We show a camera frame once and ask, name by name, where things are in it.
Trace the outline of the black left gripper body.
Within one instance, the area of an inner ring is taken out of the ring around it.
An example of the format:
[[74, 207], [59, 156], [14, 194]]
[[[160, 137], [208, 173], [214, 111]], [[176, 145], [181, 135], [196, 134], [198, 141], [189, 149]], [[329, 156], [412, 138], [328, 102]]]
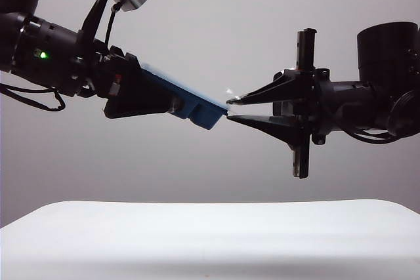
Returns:
[[83, 32], [75, 33], [74, 96], [89, 98], [115, 98], [121, 92], [125, 69], [125, 55], [116, 46], [108, 47], [105, 42], [94, 39], [90, 44], [82, 43]]

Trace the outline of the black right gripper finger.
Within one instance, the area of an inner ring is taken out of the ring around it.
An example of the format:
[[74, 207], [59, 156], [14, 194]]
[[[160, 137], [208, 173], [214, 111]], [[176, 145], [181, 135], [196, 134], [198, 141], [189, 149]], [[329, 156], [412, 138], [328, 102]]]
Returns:
[[297, 98], [297, 70], [286, 69], [274, 76], [273, 82], [239, 98], [231, 98], [231, 105], [250, 105], [279, 102]]
[[296, 149], [296, 119], [286, 116], [229, 115], [228, 120], [257, 129]]

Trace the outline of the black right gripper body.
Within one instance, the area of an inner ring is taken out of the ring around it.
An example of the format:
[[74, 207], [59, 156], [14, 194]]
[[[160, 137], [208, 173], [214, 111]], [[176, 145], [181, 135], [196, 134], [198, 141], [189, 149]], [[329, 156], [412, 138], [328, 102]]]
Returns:
[[273, 103], [273, 115], [290, 119], [297, 127], [297, 143], [289, 143], [293, 152], [293, 176], [304, 179], [309, 174], [310, 141], [326, 142], [326, 116], [320, 106], [320, 86], [330, 80], [330, 71], [314, 66], [316, 30], [306, 28], [297, 33], [297, 57], [294, 68], [276, 73], [280, 82], [279, 101]]

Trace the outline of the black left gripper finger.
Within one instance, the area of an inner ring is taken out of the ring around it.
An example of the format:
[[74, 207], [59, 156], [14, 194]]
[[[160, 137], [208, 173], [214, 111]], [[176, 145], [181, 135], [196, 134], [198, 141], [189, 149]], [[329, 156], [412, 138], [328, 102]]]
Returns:
[[107, 118], [175, 113], [184, 107], [180, 93], [166, 80], [142, 68], [135, 55], [125, 55], [119, 74], [119, 91], [108, 98], [104, 108]]

